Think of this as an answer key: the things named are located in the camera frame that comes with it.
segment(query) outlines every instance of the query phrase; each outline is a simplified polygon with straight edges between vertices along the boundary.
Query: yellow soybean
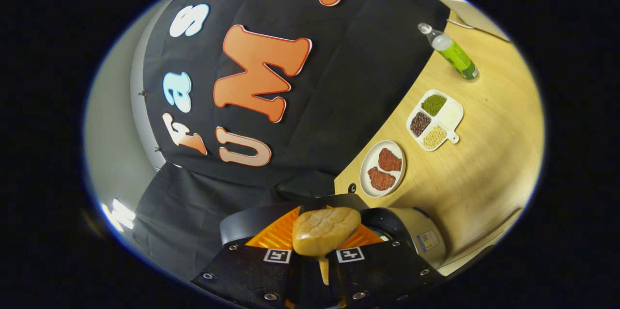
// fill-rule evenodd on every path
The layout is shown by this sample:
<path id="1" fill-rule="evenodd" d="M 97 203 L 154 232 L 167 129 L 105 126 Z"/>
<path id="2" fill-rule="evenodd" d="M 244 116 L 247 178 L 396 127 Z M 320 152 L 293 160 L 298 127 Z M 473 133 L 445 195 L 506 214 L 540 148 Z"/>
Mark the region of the yellow soybean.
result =
<path id="1" fill-rule="evenodd" d="M 432 128 L 430 133 L 427 134 L 422 143 L 426 148 L 432 149 L 438 146 L 445 137 L 446 132 L 442 130 L 441 127 L 435 126 L 434 128 Z"/>

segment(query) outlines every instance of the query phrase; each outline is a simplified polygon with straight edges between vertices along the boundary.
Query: meat slice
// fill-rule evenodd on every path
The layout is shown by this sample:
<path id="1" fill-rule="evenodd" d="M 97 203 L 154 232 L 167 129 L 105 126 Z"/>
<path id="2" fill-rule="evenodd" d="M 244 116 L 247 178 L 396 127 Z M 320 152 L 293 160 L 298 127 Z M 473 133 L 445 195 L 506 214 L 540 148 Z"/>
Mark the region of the meat slice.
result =
<path id="1" fill-rule="evenodd" d="M 381 172 L 376 166 L 368 170 L 370 184 L 377 190 L 386 190 L 394 185 L 396 177 L 389 173 Z"/>
<path id="2" fill-rule="evenodd" d="M 379 153 L 379 167 L 384 171 L 400 171 L 403 160 L 394 156 L 388 148 L 383 148 Z"/>

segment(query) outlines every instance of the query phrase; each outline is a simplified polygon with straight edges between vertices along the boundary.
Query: white sectioned dish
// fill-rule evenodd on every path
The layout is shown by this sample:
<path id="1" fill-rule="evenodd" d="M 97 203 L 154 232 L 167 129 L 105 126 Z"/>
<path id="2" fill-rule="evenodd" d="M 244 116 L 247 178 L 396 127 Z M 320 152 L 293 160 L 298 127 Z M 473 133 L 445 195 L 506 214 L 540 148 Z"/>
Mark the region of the white sectioned dish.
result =
<path id="1" fill-rule="evenodd" d="M 400 171 L 381 170 L 381 168 L 379 167 L 379 153 L 383 148 L 387 148 L 388 150 L 390 150 L 390 152 L 394 154 L 395 157 L 398 157 L 403 161 Z M 374 188 L 370 183 L 370 176 L 368 176 L 368 171 L 375 166 L 380 172 L 385 172 L 394 176 L 396 178 L 394 185 L 392 185 L 390 188 L 387 188 L 386 190 L 378 190 L 377 188 Z M 381 141 L 374 145 L 372 148 L 370 148 L 368 153 L 366 153 L 366 157 L 364 157 L 363 163 L 361 163 L 361 170 L 359 171 L 359 183 L 361 185 L 361 190 L 363 190 L 363 192 L 369 197 L 386 196 L 387 194 L 393 192 L 401 183 L 401 181 L 403 180 L 403 176 L 405 176 L 406 168 L 407 163 L 405 161 L 405 154 L 403 153 L 403 150 L 401 150 L 401 148 L 392 141 Z"/>
<path id="2" fill-rule="evenodd" d="M 446 98 L 446 103 L 443 104 L 436 116 L 432 116 L 422 109 L 422 104 L 431 95 L 441 95 Z M 427 128 L 425 128 L 424 131 L 420 134 L 420 137 L 417 137 L 410 128 L 411 121 L 414 119 L 418 112 L 422 112 L 424 115 L 430 118 L 430 124 L 428 124 Z M 456 129 L 456 126 L 458 126 L 463 119 L 464 113 L 465 111 L 463 111 L 463 106 L 461 106 L 459 102 L 456 102 L 449 95 L 441 93 L 437 90 L 429 90 L 427 93 L 424 94 L 424 96 L 420 99 L 420 102 L 418 102 L 414 110 L 411 112 L 409 118 L 407 118 L 407 123 L 405 124 L 405 126 L 407 126 L 407 131 L 409 131 L 411 136 L 416 140 L 416 142 L 421 146 L 421 148 L 423 148 L 427 152 L 432 152 L 433 150 L 439 148 L 443 144 L 443 142 L 446 141 L 446 139 L 448 141 L 451 141 L 452 143 L 458 143 L 459 135 L 454 132 L 454 129 Z M 443 138 L 443 141 L 441 141 L 436 147 L 426 148 L 424 146 L 424 139 L 435 126 L 439 126 L 442 130 L 444 130 L 446 132 L 446 136 Z"/>

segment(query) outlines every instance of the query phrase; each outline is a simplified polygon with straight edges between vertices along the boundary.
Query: screw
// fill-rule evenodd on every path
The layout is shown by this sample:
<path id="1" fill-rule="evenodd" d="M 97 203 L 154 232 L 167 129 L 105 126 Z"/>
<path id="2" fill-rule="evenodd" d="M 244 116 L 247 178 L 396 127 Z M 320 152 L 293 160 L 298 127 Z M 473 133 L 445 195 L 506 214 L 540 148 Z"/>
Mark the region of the screw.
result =
<path id="1" fill-rule="evenodd" d="M 353 295 L 353 299 L 362 299 L 366 296 L 366 292 L 358 292 Z"/>
<path id="2" fill-rule="evenodd" d="M 278 300 L 278 295 L 270 292 L 270 293 L 265 294 L 265 299 L 266 300 Z"/>

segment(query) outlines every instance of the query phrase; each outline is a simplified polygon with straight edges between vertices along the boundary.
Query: plastic bottle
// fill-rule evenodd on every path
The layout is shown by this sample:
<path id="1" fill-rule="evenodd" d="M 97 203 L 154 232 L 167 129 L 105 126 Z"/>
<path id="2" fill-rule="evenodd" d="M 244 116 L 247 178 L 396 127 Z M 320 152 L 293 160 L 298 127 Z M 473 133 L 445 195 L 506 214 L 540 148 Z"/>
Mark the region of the plastic bottle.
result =
<path id="1" fill-rule="evenodd" d="M 427 36 L 430 46 L 448 60 L 465 79 L 472 80 L 478 77 L 478 67 L 450 36 L 425 23 L 418 24 L 418 29 Z"/>

